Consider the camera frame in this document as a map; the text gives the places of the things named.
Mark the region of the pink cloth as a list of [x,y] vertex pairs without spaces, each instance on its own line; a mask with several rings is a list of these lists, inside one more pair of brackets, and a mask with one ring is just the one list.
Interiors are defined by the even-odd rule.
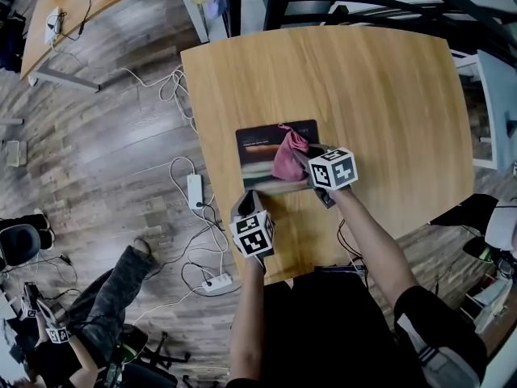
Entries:
[[286,134],[275,154],[272,175],[288,182],[301,181],[305,178],[304,168],[294,153],[307,153],[309,143],[292,127],[285,124],[278,124],[278,127],[285,130]]

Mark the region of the person's left forearm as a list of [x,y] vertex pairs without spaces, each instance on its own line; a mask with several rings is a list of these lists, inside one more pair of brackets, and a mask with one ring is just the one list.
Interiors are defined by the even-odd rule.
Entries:
[[230,380],[258,381],[264,352],[264,271],[257,259],[247,259],[242,291],[233,318],[230,343]]

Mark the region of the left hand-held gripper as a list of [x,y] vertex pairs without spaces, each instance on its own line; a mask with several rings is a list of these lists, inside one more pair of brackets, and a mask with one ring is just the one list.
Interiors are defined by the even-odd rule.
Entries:
[[245,192],[239,197],[230,212],[229,225],[233,242],[245,258],[274,254],[274,222],[261,201],[257,191]]

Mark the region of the slim white power strip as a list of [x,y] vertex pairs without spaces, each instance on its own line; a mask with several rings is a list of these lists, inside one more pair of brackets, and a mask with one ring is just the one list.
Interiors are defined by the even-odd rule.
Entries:
[[200,210],[204,207],[204,189],[201,175],[190,174],[187,176],[187,203],[191,210]]

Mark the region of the dark printed mat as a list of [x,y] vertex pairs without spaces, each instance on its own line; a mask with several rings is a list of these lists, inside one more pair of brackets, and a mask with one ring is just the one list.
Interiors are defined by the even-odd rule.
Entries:
[[[317,144],[319,136],[315,120],[294,121],[292,127],[309,144]],[[301,191],[309,188],[308,177],[298,182],[288,182],[272,175],[273,160],[286,131],[278,124],[239,129],[236,132],[237,149],[244,188],[264,196]]]

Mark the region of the person's right forearm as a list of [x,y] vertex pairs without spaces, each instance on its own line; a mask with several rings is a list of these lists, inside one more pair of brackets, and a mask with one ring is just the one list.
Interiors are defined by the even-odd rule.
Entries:
[[407,289],[417,285],[403,250],[350,188],[331,191],[330,197],[348,224],[372,279],[389,305],[394,307]]

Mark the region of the person's black clothing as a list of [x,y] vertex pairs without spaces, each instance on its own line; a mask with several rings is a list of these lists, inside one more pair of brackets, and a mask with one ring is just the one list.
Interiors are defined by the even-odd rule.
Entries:
[[350,272],[313,272],[264,289],[258,378],[227,388],[479,388],[485,345],[421,286],[396,301],[392,324]]

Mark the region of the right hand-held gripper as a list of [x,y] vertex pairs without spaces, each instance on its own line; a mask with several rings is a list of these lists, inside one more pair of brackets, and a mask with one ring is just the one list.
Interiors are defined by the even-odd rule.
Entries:
[[348,187],[359,178],[355,155],[346,148],[323,144],[310,144],[309,154],[319,156],[309,159],[303,151],[295,151],[294,157],[306,177],[311,175],[319,200],[330,209],[335,203],[329,192]]

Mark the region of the black office chair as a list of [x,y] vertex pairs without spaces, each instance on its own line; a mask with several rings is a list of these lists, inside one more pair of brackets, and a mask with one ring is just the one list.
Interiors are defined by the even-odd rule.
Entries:
[[173,364],[186,364],[191,354],[186,352],[181,357],[162,355],[167,339],[168,334],[163,331],[155,350],[147,343],[140,355],[127,364],[122,363],[119,341],[111,363],[100,371],[94,388],[177,388],[178,379],[169,373],[169,369]]

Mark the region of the black green device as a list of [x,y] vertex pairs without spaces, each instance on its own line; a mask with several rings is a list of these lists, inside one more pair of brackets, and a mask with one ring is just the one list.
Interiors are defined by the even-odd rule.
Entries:
[[140,328],[125,323],[120,340],[120,355],[123,364],[136,359],[148,343],[149,337]]

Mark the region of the white charger block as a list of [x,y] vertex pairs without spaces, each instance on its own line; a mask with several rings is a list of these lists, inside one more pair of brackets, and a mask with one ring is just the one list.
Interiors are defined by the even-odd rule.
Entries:
[[45,20],[44,42],[50,45],[61,33],[61,8],[56,7]]

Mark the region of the black flat box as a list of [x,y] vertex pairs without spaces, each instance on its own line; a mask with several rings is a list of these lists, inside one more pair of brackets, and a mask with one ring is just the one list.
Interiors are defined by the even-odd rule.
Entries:
[[364,274],[363,266],[352,266],[352,265],[334,265],[334,266],[316,266],[315,272],[328,272],[328,273],[354,273],[358,275]]

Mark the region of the small white floor box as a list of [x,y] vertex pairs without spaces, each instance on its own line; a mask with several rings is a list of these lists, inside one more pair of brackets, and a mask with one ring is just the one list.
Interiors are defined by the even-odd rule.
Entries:
[[6,164],[9,167],[24,167],[27,164],[27,143],[25,141],[6,142]]

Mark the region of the grey black rounded device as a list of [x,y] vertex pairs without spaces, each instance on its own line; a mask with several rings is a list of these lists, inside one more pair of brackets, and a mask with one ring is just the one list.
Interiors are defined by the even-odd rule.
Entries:
[[28,262],[40,251],[40,237],[31,226],[14,226],[0,231],[0,252],[6,265]]

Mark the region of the white multi-socket power strip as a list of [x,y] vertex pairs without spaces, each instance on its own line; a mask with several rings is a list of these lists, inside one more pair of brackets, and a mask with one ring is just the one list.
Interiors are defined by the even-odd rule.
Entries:
[[228,273],[221,273],[202,282],[202,289],[207,292],[216,292],[230,286],[233,283],[232,277]]

